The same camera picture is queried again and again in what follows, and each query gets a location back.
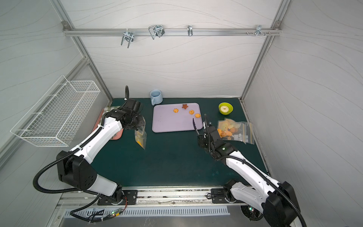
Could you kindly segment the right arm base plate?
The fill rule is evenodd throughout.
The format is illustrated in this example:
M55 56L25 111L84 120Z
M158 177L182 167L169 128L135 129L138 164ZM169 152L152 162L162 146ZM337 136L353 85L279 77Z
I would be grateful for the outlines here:
M236 199L232 196L228 189L212 188L206 198L212 200L213 204L235 203Z

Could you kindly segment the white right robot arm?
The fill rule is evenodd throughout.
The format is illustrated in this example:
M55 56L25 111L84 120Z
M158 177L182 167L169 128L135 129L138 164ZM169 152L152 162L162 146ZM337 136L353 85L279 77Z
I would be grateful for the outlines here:
M221 161L238 173L250 186L231 180L224 186L227 202L242 201L249 206L250 213L258 211L257 220L264 218L272 227L289 227L295 219L305 227L294 187L288 182L279 182L252 164L232 144L222 140L217 128L204 121L203 133L198 134L198 145L216 161Z

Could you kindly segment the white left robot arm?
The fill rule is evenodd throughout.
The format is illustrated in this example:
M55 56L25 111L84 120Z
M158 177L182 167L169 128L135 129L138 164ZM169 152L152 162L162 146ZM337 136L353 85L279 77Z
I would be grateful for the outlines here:
M145 128L141 103L130 98L125 88L125 102L119 108L106 112L98 127L79 145L70 151L61 151L54 162L43 167L33 179L33 187L45 194L62 194L83 191L106 197L110 203L118 204L124 198L122 186L97 173L92 163L104 145L121 130L139 131ZM40 176L56 166L59 180L70 185L68 189L51 190L39 184Z

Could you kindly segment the clear zip bag with duck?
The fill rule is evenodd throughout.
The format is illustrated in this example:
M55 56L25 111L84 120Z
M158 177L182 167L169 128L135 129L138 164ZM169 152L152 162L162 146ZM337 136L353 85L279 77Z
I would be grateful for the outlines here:
M147 133L145 130L146 122L145 118L142 117L139 121L139 125L135 130L135 141L138 143L143 149L146 149L146 142L147 142Z

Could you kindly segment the clear zip bag underneath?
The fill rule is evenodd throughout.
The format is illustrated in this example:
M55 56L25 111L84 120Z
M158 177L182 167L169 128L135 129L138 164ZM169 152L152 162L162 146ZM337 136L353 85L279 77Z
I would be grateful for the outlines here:
M223 140L242 141L242 122L225 118L218 121L217 131Z

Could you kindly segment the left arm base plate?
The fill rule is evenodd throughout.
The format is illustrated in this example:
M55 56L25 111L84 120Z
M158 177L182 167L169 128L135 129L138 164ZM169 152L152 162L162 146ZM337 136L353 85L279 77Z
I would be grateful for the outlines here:
M118 206L118 205L135 205L137 199L137 190L118 190L112 196L101 195L97 201L99 206Z

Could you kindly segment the lavender plastic tray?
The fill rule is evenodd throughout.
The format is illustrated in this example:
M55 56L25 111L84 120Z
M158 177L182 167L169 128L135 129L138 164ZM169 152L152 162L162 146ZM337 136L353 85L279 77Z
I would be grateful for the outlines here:
M199 104L185 103L187 109L183 109L183 104L157 105L153 109L152 131L155 133L193 131L192 120L197 113L201 114Z

